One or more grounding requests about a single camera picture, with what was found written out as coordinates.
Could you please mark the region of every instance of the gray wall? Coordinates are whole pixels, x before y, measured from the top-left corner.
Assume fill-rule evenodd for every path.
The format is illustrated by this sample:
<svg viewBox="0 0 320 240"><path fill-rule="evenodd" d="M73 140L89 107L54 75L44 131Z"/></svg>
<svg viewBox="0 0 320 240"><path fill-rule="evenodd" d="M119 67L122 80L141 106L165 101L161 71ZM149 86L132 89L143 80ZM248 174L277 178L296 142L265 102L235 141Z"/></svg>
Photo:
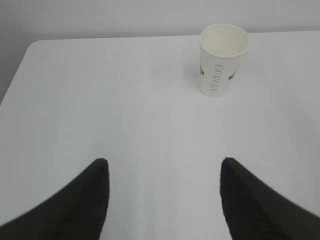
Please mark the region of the gray wall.
<svg viewBox="0 0 320 240"><path fill-rule="evenodd" d="M320 30L319 13L319 0L0 0L0 101L36 40Z"/></svg>

